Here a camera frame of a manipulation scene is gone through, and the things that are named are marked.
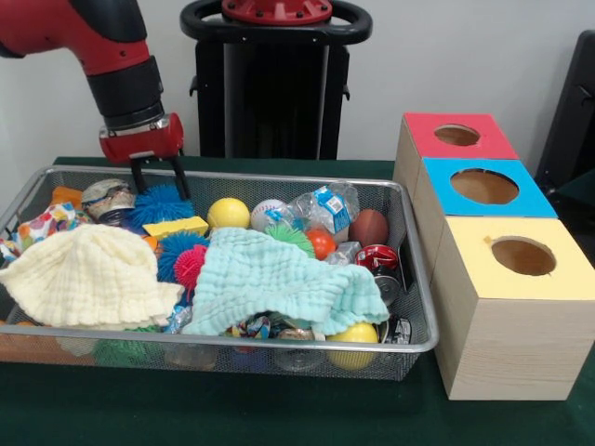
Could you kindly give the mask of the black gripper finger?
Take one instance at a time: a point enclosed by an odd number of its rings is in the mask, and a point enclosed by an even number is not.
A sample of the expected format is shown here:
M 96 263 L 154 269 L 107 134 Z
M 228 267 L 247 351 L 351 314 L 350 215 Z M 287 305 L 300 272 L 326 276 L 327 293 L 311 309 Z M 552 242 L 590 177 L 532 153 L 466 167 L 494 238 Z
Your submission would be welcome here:
M 138 193 L 144 193 L 147 189 L 147 184 L 142 173 L 143 165 L 145 165 L 143 160 L 130 161 L 131 173 Z
M 191 198 L 191 195 L 185 171 L 180 163 L 180 157 L 178 155 L 171 157 L 170 164 L 175 173 L 175 182 L 178 190 L 178 196 L 182 201 L 188 201 Z

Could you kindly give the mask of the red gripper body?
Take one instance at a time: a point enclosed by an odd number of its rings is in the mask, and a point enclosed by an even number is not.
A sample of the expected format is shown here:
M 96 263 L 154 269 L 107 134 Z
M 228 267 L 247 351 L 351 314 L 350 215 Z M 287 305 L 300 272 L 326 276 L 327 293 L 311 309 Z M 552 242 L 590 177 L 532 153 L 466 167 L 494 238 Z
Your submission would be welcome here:
M 125 130 L 111 130 L 103 126 L 99 144 L 112 163 L 127 164 L 132 159 L 156 157 L 165 159 L 179 154 L 183 147 L 184 130 L 176 113 Z

